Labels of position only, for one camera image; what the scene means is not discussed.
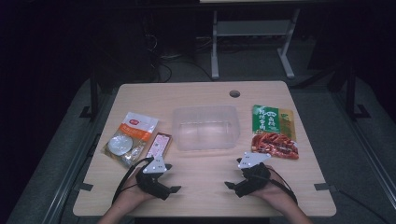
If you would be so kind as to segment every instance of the hand-mounted device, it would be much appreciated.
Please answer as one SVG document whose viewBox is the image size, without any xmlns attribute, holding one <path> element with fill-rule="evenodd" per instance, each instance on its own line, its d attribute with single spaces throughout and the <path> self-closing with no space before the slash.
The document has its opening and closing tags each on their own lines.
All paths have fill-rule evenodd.
<svg viewBox="0 0 396 224">
<path fill-rule="evenodd" d="M 268 184 L 268 182 L 271 182 L 272 184 L 276 185 L 287 194 L 289 194 L 289 196 L 297 203 L 297 198 L 294 195 L 294 192 L 291 190 L 288 183 L 286 183 L 286 181 L 283 180 L 280 175 L 280 178 L 283 180 L 283 182 L 285 182 L 288 188 L 286 188 L 283 184 L 275 181 L 274 179 L 270 179 L 270 169 L 266 167 L 263 163 L 263 161 L 270 158 L 271 155 L 269 154 L 245 152 L 245 156 L 243 158 L 237 159 L 237 161 L 239 162 L 238 167 L 242 170 L 245 180 L 241 181 L 236 185 L 227 181 L 225 181 L 224 184 L 228 187 L 228 189 L 235 190 L 235 194 L 241 198 L 258 189 L 264 188 Z"/>
<path fill-rule="evenodd" d="M 126 180 L 129 178 L 131 173 L 134 171 L 136 166 L 146 161 L 148 164 L 144 165 L 140 170 L 139 173 L 136 175 L 136 182 L 137 186 L 141 188 L 146 193 L 149 193 L 157 198 L 161 198 L 166 200 L 171 193 L 177 193 L 181 186 L 173 186 L 171 188 L 166 187 L 165 185 L 158 182 L 158 178 L 163 175 L 166 171 L 172 168 L 171 164 L 165 164 L 163 162 L 163 157 L 158 158 L 145 158 L 138 161 L 136 164 L 132 165 L 131 168 L 126 173 L 125 177 L 121 180 L 119 186 L 117 187 L 116 193 L 113 197 L 113 203 L 116 201 L 117 197 L 120 193 L 125 190 L 123 186 Z"/>
</svg>

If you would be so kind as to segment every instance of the floor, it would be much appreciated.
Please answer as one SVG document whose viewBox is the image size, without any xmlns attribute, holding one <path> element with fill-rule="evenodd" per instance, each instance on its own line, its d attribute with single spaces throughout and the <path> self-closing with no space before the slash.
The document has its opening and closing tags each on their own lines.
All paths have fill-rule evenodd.
<svg viewBox="0 0 396 224">
<path fill-rule="evenodd" d="M 336 215 L 312 217 L 315 223 L 387 223 L 375 213 L 388 223 L 396 220 L 396 206 L 389 199 L 394 185 L 387 182 L 396 180 L 394 122 L 361 79 L 357 80 L 356 105 L 364 105 L 371 117 L 357 121 L 346 115 L 345 88 L 337 93 L 327 90 L 331 76 L 305 89 L 293 89 L 318 72 L 306 69 L 315 40 L 292 41 L 288 57 L 295 79 L 285 77 L 277 58 L 281 44 L 282 39 L 261 38 L 227 46 L 219 53 L 220 79 L 216 81 L 283 80 L 288 84 L 325 180 L 338 189 L 332 192 Z M 210 78 L 210 50 L 198 51 L 194 57 L 173 57 L 177 52 L 169 52 L 163 55 L 166 60 L 158 66 L 161 78 L 155 81 L 214 81 Z M 74 216 L 73 205 L 116 94 L 117 88 L 99 91 L 96 119 L 81 118 L 83 108 L 91 104 L 89 81 L 81 86 L 8 223 L 97 222 L 99 217 Z M 379 165 L 373 158 L 381 161 Z M 134 223 L 134 219 L 127 217 L 122 223 Z M 271 223 L 287 222 L 275 217 Z"/>
</svg>

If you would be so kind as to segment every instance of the background table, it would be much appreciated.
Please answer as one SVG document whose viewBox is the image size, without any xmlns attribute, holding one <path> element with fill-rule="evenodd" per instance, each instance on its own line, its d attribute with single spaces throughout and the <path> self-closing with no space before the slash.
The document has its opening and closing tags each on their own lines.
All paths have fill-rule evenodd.
<svg viewBox="0 0 396 224">
<path fill-rule="evenodd" d="M 239 91 L 233 98 L 230 91 Z M 160 181 L 166 186 L 180 185 L 181 190 L 166 201 L 151 200 L 135 209 L 135 217 L 272 217 L 279 213 L 264 201 L 246 196 L 238 198 L 224 181 L 243 179 L 236 159 L 250 151 L 252 107 L 267 105 L 294 112 L 300 159 L 272 158 L 272 165 L 290 184 L 301 208 L 309 216 L 328 217 L 335 214 L 332 196 L 327 190 L 317 191 L 314 184 L 325 180 L 309 143 L 304 126 L 290 92 L 281 81 L 128 84 L 120 87 L 109 114 L 84 183 L 91 191 L 81 190 L 74 213 L 77 216 L 101 216 L 111 205 L 114 192 L 126 169 L 102 153 L 101 148 L 131 111 L 159 119 L 156 132 L 172 132 L 172 112 L 180 106 L 235 105 L 241 135 L 235 148 L 183 151 L 173 143 L 165 162 L 173 168 Z"/>
</svg>

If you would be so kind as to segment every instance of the plastic container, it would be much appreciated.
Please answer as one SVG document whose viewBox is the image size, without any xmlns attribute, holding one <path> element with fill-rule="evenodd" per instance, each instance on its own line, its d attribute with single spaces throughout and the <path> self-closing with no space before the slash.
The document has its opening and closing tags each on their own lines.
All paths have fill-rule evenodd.
<svg viewBox="0 0 396 224">
<path fill-rule="evenodd" d="M 172 133 L 180 150 L 235 147 L 239 119 L 233 105 L 202 105 L 174 110 Z"/>
</svg>

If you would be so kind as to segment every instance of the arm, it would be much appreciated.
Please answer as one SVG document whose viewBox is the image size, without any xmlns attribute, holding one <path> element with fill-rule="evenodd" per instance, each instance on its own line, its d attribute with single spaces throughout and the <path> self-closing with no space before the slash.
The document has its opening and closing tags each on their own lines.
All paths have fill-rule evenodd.
<svg viewBox="0 0 396 224">
<path fill-rule="evenodd" d="M 279 175 L 271 170 L 270 172 L 271 179 L 274 179 L 279 183 L 283 183 L 283 180 L 282 178 L 280 178 Z M 313 223 L 286 192 L 270 182 L 263 189 L 256 190 L 250 195 L 259 197 L 268 202 L 278 212 L 280 212 L 291 224 Z"/>
<path fill-rule="evenodd" d="M 135 175 L 140 168 L 136 168 L 134 173 L 125 182 L 124 188 L 131 187 L 136 184 Z M 141 190 L 138 186 L 134 186 L 123 190 L 117 200 L 111 205 L 107 212 L 99 220 L 98 224 L 119 223 L 120 220 L 128 213 L 132 212 L 139 204 L 155 198 Z"/>
</svg>

